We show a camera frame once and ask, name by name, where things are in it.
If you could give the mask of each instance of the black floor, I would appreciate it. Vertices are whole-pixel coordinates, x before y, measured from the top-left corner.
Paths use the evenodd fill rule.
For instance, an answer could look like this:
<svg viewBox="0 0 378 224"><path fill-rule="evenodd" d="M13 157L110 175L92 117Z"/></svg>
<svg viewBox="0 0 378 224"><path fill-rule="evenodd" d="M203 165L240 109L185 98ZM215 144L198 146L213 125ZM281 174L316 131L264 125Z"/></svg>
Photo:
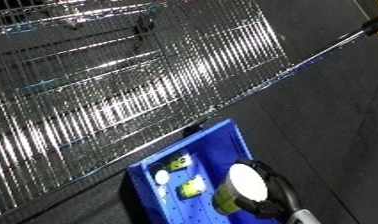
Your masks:
<svg viewBox="0 0 378 224"><path fill-rule="evenodd" d="M350 0L258 2L293 63L365 20ZM256 158L293 182L322 223L378 223L378 37L349 45L210 123L226 118L238 123ZM32 223L144 224L127 183L121 188L124 176Z"/></svg>

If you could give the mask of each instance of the yellow object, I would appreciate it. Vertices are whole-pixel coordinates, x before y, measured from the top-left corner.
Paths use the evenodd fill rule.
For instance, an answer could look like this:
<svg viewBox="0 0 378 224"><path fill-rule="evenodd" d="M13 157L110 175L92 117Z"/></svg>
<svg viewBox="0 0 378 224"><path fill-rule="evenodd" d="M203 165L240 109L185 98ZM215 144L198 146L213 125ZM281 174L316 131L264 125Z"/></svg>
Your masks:
<svg viewBox="0 0 378 224"><path fill-rule="evenodd" d="M230 215L240 210L235 204L238 198L253 201L264 201L268 197L268 189L262 177L251 167L234 164L229 168L228 175L215 191L212 202L215 210L222 215Z"/></svg>
<svg viewBox="0 0 378 224"><path fill-rule="evenodd" d="M171 156L167 169L169 171L179 170L192 165L192 158L188 152L178 152Z"/></svg>
<svg viewBox="0 0 378 224"><path fill-rule="evenodd" d="M203 177L196 175L179 187L179 193L183 198L191 198L206 191L206 183Z"/></svg>
<svg viewBox="0 0 378 224"><path fill-rule="evenodd" d="M214 193L213 206L219 213L224 215L240 210L240 208L236 206L235 198L231 196L226 183L222 184Z"/></svg>

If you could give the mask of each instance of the blue plastic bin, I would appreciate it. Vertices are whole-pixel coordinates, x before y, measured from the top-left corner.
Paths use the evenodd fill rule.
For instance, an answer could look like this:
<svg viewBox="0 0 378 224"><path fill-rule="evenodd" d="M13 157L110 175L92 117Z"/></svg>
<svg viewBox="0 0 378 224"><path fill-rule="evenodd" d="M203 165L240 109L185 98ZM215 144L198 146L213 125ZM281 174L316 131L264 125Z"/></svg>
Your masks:
<svg viewBox="0 0 378 224"><path fill-rule="evenodd" d="M165 163L169 156L181 150L190 153L193 164L170 172L166 201L163 201L151 172L156 165ZM237 126L232 120L226 120L131 165L128 172L153 224L277 224L273 219L256 219L245 211L223 216L213 208L211 198L214 190L225 179L237 158L252 157ZM182 199L177 188L196 174L205 179L207 190L193 198Z"/></svg>

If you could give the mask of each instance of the white lid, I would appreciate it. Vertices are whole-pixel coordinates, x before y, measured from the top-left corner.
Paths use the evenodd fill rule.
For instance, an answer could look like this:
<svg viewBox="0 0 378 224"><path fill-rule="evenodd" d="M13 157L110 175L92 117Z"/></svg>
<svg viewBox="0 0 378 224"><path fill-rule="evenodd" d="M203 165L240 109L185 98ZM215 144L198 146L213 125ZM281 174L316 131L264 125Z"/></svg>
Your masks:
<svg viewBox="0 0 378 224"><path fill-rule="evenodd" d="M166 170L159 170L154 175L154 180L159 185L167 184L168 181L170 180L170 174Z"/></svg>
<svg viewBox="0 0 378 224"><path fill-rule="evenodd" d="M257 202L264 201L268 197L264 180L249 166L234 164L229 169L229 179L237 193L243 197Z"/></svg>
<svg viewBox="0 0 378 224"><path fill-rule="evenodd" d="M204 192L207 190L207 184L204 181L203 177L200 174L197 174L194 178L193 181L195 182L196 185L196 190L199 192Z"/></svg>

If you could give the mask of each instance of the green object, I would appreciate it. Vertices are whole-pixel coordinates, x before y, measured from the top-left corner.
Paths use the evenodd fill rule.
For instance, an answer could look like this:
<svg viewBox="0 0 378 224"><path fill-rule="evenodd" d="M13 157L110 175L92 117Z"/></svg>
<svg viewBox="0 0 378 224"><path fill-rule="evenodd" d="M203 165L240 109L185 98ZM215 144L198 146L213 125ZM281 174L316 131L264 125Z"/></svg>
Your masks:
<svg viewBox="0 0 378 224"><path fill-rule="evenodd" d="M169 171L183 169L187 166L192 165L192 158L188 152L179 152L171 156L169 163L167 164L167 169Z"/></svg>
<svg viewBox="0 0 378 224"><path fill-rule="evenodd" d="M223 183L214 193L213 206L219 213L224 215L240 210L235 204L235 197L232 196L226 183Z"/></svg>
<svg viewBox="0 0 378 224"><path fill-rule="evenodd" d="M179 186L179 193L183 198L191 198L202 194L204 191L206 191L206 188L207 186L203 180L203 177L196 175L194 178Z"/></svg>

